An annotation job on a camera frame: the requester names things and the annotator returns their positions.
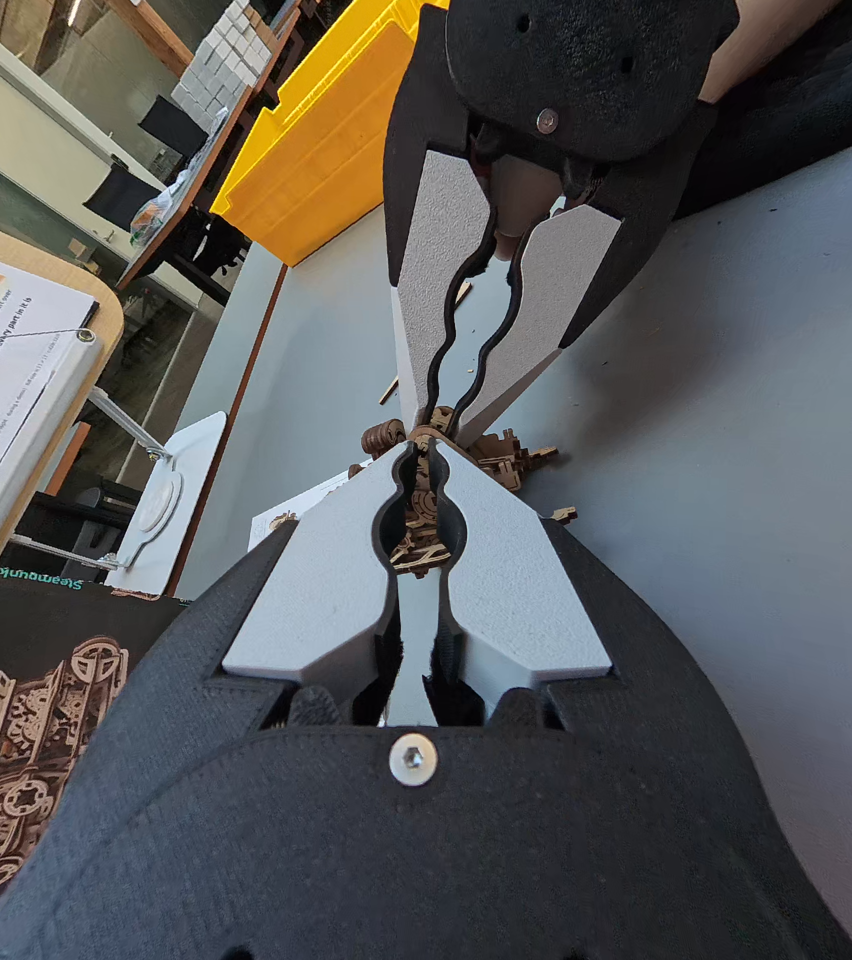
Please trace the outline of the brown-edged work table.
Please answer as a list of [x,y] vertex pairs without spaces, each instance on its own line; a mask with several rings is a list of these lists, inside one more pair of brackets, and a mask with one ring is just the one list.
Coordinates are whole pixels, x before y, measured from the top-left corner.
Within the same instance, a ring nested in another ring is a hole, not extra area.
[[192,282],[206,296],[225,305],[228,292],[213,276],[203,273],[191,262],[207,229],[213,204],[226,183],[232,165],[238,159],[241,147],[252,132],[258,107],[278,102],[278,89],[292,74],[302,59],[310,32],[306,23],[319,32],[325,30],[319,17],[320,2],[281,2],[274,14],[263,13],[248,2],[268,21],[278,37],[278,51],[272,65],[255,87],[246,89],[233,108],[224,107],[213,117],[204,147],[190,160],[186,170],[191,178],[186,192],[168,221],[140,249],[121,275],[117,288],[127,289],[132,282],[154,274],[168,264]]

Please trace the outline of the stack of white boxes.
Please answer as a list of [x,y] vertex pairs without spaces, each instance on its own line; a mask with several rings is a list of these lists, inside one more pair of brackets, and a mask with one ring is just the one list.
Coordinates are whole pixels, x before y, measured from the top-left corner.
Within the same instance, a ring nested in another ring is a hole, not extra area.
[[233,1],[196,48],[170,99],[204,128],[223,108],[233,109],[272,66],[278,36],[249,2]]

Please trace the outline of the white instruction booklet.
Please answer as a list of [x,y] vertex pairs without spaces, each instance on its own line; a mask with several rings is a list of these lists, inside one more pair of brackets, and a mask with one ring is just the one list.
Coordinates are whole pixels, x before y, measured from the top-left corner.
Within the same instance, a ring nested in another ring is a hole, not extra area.
[[312,486],[294,497],[264,510],[252,518],[248,539],[247,552],[252,551],[260,544],[276,526],[288,520],[289,517],[300,520],[302,516],[316,506],[324,497],[348,483],[350,476],[356,471],[342,471],[339,474]]

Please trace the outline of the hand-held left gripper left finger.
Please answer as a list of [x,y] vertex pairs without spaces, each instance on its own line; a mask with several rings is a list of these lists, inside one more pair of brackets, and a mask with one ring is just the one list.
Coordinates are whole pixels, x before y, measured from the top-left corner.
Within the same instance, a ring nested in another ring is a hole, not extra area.
[[308,510],[267,575],[221,666],[322,686],[336,703],[395,676],[397,574],[406,535],[406,444]]

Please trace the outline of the grey desk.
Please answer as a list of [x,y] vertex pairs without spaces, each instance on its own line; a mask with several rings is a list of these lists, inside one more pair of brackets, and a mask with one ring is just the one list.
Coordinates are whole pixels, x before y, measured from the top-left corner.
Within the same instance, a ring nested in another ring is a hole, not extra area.
[[199,597],[245,551],[252,507],[244,504],[243,472],[250,464],[255,442],[252,414],[240,414],[240,407],[252,388],[252,370],[284,269],[263,246],[252,244],[176,423],[180,429],[216,412],[227,415],[168,595],[187,600]]
[[[382,208],[290,269],[176,589],[399,414]],[[496,421],[556,445],[521,496],[683,641],[852,937],[852,148],[674,225]]]

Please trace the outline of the black panel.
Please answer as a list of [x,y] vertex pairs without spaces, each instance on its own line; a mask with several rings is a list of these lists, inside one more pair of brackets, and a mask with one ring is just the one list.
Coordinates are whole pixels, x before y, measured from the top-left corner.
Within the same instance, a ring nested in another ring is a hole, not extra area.
[[82,206],[120,230],[130,233],[135,216],[163,189],[132,174],[123,163],[113,161],[105,179]]
[[204,148],[208,138],[206,129],[161,94],[155,97],[138,126],[146,134],[180,154],[184,162],[192,161]]

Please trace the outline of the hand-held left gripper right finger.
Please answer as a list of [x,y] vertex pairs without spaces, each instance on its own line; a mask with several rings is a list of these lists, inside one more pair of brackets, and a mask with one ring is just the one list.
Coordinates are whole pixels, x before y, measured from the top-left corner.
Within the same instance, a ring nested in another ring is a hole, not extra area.
[[612,660],[544,519],[432,440],[441,569],[432,649],[439,725],[482,725],[509,690],[607,676]]

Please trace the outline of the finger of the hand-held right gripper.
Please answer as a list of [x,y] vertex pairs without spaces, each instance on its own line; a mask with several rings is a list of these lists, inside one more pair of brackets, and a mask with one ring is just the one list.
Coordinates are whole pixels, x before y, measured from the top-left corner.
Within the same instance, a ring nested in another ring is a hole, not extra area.
[[468,159],[427,150],[407,245],[392,288],[399,401],[407,429],[426,426],[457,339],[456,298],[492,254],[497,209]]
[[456,403],[455,442],[471,445],[552,364],[621,220],[583,204],[538,223],[512,268],[504,320],[479,352]]

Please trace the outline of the black quilted cloth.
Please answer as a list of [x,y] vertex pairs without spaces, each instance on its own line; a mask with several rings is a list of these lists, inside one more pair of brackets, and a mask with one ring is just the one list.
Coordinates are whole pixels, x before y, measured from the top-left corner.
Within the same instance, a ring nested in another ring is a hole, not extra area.
[[852,1],[726,93],[673,216],[680,220],[852,147]]

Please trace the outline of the yellow plastic bin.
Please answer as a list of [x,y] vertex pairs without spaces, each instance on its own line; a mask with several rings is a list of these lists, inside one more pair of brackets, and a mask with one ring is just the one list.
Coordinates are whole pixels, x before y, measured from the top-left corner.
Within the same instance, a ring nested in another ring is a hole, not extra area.
[[264,109],[212,212],[288,267],[383,202],[396,92],[419,32],[421,1],[356,1]]

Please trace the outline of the thin wooden strip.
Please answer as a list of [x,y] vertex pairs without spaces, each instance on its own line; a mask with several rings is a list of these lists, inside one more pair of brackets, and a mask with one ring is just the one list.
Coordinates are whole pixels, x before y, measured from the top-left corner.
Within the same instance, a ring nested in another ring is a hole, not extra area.
[[[463,300],[469,295],[470,291],[472,290],[472,287],[473,287],[473,284],[468,280],[465,280],[460,284],[460,287],[455,297],[454,310],[456,310],[459,307],[459,305],[463,302]],[[396,393],[396,391],[398,390],[398,383],[399,383],[399,376],[396,375],[396,377],[392,379],[392,381],[389,383],[386,390],[383,392],[380,399],[378,400],[379,405],[386,404],[388,400]]]

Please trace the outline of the clear plastic bag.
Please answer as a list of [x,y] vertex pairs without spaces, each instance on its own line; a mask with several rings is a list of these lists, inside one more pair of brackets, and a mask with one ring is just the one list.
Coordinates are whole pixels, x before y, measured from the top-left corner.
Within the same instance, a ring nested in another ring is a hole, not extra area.
[[137,250],[144,249],[162,226],[172,216],[189,186],[189,170],[179,173],[172,185],[162,190],[156,197],[149,199],[134,214],[129,227],[130,244]]

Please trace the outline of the wooden mechanical model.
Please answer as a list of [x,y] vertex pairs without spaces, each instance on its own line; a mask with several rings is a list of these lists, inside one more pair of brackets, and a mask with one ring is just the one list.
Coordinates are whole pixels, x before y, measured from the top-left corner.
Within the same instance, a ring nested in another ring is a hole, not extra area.
[[[406,438],[402,421],[392,418],[367,428],[360,445],[364,453],[377,459]],[[430,486],[428,441],[418,438],[415,443],[419,455],[415,487],[406,510],[407,532],[393,549],[390,561],[398,574],[421,578],[448,561],[450,553],[437,530],[437,499]],[[520,491],[526,474],[557,453],[554,446],[533,451],[524,448],[511,429],[505,429],[502,436],[481,436],[465,450],[486,475],[513,494]]]

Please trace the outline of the person's right forearm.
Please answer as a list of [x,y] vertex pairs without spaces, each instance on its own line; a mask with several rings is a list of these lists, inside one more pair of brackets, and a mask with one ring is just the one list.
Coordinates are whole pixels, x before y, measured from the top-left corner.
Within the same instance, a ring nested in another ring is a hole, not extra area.
[[838,1],[737,1],[737,27],[712,55],[698,100],[717,103],[838,5]]

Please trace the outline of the black puzzle box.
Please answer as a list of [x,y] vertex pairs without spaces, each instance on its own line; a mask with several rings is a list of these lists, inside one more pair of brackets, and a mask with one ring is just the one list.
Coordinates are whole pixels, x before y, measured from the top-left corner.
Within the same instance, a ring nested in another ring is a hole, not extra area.
[[0,894],[132,670],[186,606],[0,567]]

